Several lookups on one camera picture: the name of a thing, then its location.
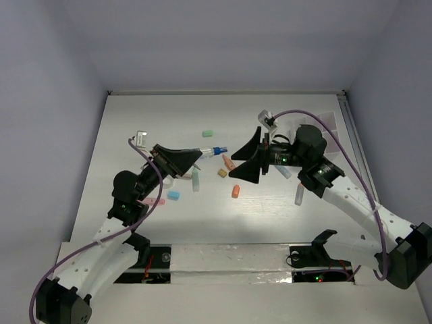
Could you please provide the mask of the orange utility knife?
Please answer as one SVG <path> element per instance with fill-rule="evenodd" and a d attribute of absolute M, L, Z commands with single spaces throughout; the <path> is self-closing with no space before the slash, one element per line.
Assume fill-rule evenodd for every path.
<path fill-rule="evenodd" d="M 222 158 L 228 170 L 232 171 L 236 168 L 234 162 L 228 156 L 222 154 Z"/>

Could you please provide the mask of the yellow pencil sharpener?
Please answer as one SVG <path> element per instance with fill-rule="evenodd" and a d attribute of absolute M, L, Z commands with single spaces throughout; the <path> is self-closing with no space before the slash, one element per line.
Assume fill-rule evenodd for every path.
<path fill-rule="evenodd" d="M 217 174 L 221 177 L 224 178 L 227 175 L 227 172 L 223 169 L 220 169 Z"/>

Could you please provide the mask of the blue cap glue pen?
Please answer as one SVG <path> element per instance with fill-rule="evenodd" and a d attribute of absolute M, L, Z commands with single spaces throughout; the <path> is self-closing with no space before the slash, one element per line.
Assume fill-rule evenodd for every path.
<path fill-rule="evenodd" d="M 226 152 L 228 152 L 228 149 L 223 146 L 213 146 L 213 147 L 206 147 L 206 148 L 201 148 L 200 149 L 202 155 L 200 156 L 200 159 L 207 159 L 207 158 L 211 158 L 217 155 L 222 155 Z"/>

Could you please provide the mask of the clear tape roll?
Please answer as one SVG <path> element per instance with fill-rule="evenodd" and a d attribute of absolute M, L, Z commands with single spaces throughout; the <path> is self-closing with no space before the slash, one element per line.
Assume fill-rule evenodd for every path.
<path fill-rule="evenodd" d="M 174 179 L 173 179 L 173 178 L 171 178 L 171 177 L 166 177 L 166 178 L 163 180 L 163 188 L 164 188 L 164 189 L 171 188 L 171 187 L 173 186 L 173 182 L 174 182 Z"/>

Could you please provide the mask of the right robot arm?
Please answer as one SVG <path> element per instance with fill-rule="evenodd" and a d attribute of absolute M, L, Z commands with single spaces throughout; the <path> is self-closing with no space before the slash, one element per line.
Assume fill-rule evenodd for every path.
<path fill-rule="evenodd" d="M 326 230 L 311 243 L 312 260 L 325 265 L 345 259 L 380 271 L 397 288 L 409 288 L 431 265 L 431 226 L 415 225 L 369 199 L 324 156 L 326 146 L 321 131 L 312 125 L 301 125 L 292 144 L 272 143 L 269 134 L 257 128 L 232 155 L 241 165 L 229 176 L 257 184 L 271 165 L 299 167 L 298 179 L 305 189 L 343 211 L 369 234 L 367 240 L 344 240 L 335 230 Z"/>

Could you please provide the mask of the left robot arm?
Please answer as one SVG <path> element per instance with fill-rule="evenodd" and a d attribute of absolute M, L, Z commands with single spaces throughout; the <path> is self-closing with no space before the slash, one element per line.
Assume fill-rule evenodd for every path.
<path fill-rule="evenodd" d="M 183 176 L 202 156 L 198 148 L 155 145 L 142 171 L 113 179 L 113 205 L 92 240 L 58 261 L 37 283 L 29 306 L 31 323 L 87 323 L 97 298 L 132 266 L 147 265 L 149 239 L 136 229 L 155 210 L 143 200 L 162 190 L 167 176 Z"/>

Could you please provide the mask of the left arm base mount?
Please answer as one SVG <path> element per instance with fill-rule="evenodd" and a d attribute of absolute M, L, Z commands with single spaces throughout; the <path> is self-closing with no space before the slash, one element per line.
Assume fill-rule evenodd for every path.
<path fill-rule="evenodd" d="M 115 284 L 169 284 L 171 282 L 171 245 L 152 245 L 137 233 L 126 240 L 138 251 L 138 260 L 122 273 Z"/>

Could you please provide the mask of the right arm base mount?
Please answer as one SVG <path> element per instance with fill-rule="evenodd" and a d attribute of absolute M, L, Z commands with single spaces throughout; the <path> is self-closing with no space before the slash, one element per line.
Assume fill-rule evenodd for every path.
<path fill-rule="evenodd" d="M 290 247 L 286 264 L 292 269 L 294 283 L 354 281 L 351 262 L 332 259 L 325 250 L 327 241 L 336 234 L 335 230 L 327 229 L 311 243 Z"/>

